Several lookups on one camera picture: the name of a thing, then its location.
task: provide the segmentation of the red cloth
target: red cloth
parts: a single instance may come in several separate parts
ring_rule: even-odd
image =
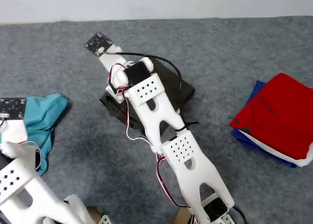
[[[230,126],[291,158],[305,159],[313,142],[313,89],[280,73]]]

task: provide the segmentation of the black fabric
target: black fabric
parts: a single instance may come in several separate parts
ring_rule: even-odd
[[[40,164],[41,156],[39,152],[35,153],[35,168],[37,168]]]
[[[173,105],[173,108],[177,110],[181,108],[193,95],[195,89],[185,82],[181,83],[181,92],[179,87],[179,78],[175,73],[166,68],[162,63],[155,59],[151,59],[154,64],[154,72],[157,73],[165,87],[165,92]],[[123,124],[126,124],[126,103],[125,101],[119,104],[116,100],[108,93],[105,92],[100,98],[102,104],[108,109],[110,115],[115,116]],[[129,108],[130,113],[130,127],[133,129],[139,129],[144,134],[144,127],[139,120],[136,112],[132,105]],[[160,123],[160,134],[162,134],[167,128],[167,123],[162,121]]]
[[[227,212],[227,206],[221,198],[216,198],[206,205],[204,210],[208,214],[210,221],[213,222]]]

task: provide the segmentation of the circuit board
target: circuit board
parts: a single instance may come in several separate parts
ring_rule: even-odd
[[[103,52],[107,51],[111,47],[112,44],[113,41],[101,32],[98,32],[85,44],[85,48],[95,56],[100,57]]]
[[[24,119],[26,98],[0,98],[0,118],[6,120]]]

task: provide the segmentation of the white plastic part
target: white plastic part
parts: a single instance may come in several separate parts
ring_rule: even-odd
[[[211,196],[209,196],[204,201],[202,201],[201,203],[202,207],[206,207],[209,203],[211,203],[216,198],[218,198],[218,195],[216,193],[213,193]]]
[[[26,157],[26,151],[18,143],[2,141],[0,151],[7,157],[19,158]]]
[[[112,83],[115,88],[128,85],[128,77],[125,72],[119,71],[112,76]]]
[[[228,209],[233,207],[234,200],[219,172],[203,154],[190,131],[186,130],[173,141],[164,143],[163,151],[176,174],[181,193],[190,206],[190,212],[196,215],[201,224],[210,223],[201,203],[201,184],[204,183],[214,189]],[[187,168],[185,162],[189,159],[192,161],[192,165]]]
[[[58,200],[34,170],[23,165],[20,158],[11,162],[7,167],[8,169],[4,168],[0,172],[1,175],[3,175],[3,170],[5,173],[10,173],[10,176],[6,178],[10,178],[9,183],[2,185],[1,188],[4,190],[11,182],[14,184],[7,187],[7,193],[1,192],[3,196],[0,200],[0,210],[11,223],[37,224],[41,218],[49,217],[61,223],[84,224],[79,216],[72,212],[68,204]],[[23,188],[33,199],[30,207],[25,206],[17,197]]]
[[[99,224],[112,224],[112,222],[109,219],[108,215],[104,215],[99,221]]]
[[[9,118],[10,114],[9,113],[0,113],[0,118]]]
[[[27,140],[22,120],[6,120],[1,129],[2,139],[20,142]],[[12,224],[95,224],[83,203],[75,195],[64,203],[53,194],[35,172],[36,147],[2,141],[2,150],[10,157],[19,157],[0,170],[0,211]],[[18,194],[26,190],[33,202],[27,207]]]
[[[124,101],[124,97],[121,93],[114,93],[110,86],[106,87],[106,91],[119,103],[121,104]]]
[[[153,74],[151,77],[127,90],[125,96],[129,98],[145,128],[145,134],[153,145],[151,150],[161,155],[163,153],[160,138],[161,121],[165,121],[175,130],[183,128],[185,124],[168,99],[160,78],[156,73]],[[148,104],[144,102],[144,100],[148,101],[150,99],[153,99],[156,104],[156,108],[153,111],[150,110]]]
[[[5,120],[0,128],[2,141],[23,142],[27,140],[27,131],[23,120]]]
[[[104,47],[100,47],[98,50],[97,50],[98,54],[102,54],[104,52]]]
[[[226,214],[222,216],[221,218],[218,218],[212,224],[236,224],[234,220],[231,218],[229,214]]]
[[[142,61],[145,64],[149,72],[153,71],[154,66],[153,66],[151,59],[149,59],[148,57],[144,57],[140,61]]]
[[[164,90],[165,89],[160,78],[155,73],[144,81],[131,87],[127,91],[127,96],[136,106],[139,106],[156,97],[158,94],[164,92]]]
[[[309,146],[309,151],[308,151],[307,157],[305,159],[294,159],[294,158],[291,158],[287,155],[284,155],[284,154],[280,153],[279,151],[269,147],[268,145],[262,143],[261,141],[257,140],[256,138],[252,137],[251,135],[249,135],[249,134],[247,134],[241,130],[240,130],[240,132],[242,132],[247,138],[249,138],[252,142],[257,144],[263,150],[265,150],[265,151],[271,153],[272,155],[274,155],[278,158],[281,158],[285,161],[294,163],[295,165],[297,165],[299,167],[303,167],[305,165],[308,165],[313,160],[313,142]]]
[[[111,47],[107,50],[107,53],[112,53],[112,54],[103,54],[99,57],[99,60],[103,64],[103,66],[106,68],[108,72],[110,72],[111,67],[114,64],[125,64],[126,60],[118,54],[114,54],[117,52],[122,52],[121,47],[118,47],[116,45],[111,45]]]

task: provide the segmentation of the folded towel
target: folded towel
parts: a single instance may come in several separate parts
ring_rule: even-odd
[[[313,144],[312,106],[313,89],[280,73],[239,112],[230,126],[281,155],[305,160],[311,157]]]
[[[253,91],[249,97],[249,99],[247,100],[246,104],[248,104],[251,99],[263,88],[263,86],[265,85],[264,82],[261,82],[261,81],[256,81],[255,83],[255,86],[253,88]],[[257,150],[260,150],[261,152],[271,156],[271,157],[274,157],[275,159],[277,159],[278,161],[280,162],[283,162],[285,164],[287,164],[288,166],[290,166],[291,168],[295,168],[297,167],[295,164],[291,163],[291,162],[288,162],[288,161],[285,161],[279,157],[276,157],[274,156],[273,154],[265,151],[264,149],[262,149],[262,147],[260,147],[258,144],[254,143],[252,140],[250,140],[248,137],[246,137],[242,132],[240,132],[240,130],[237,130],[237,129],[233,129],[231,131],[231,135],[237,139],[237,141],[239,141],[241,144],[243,144],[244,146],[247,146],[247,147],[250,147],[250,148],[253,148],[253,149],[257,149]]]

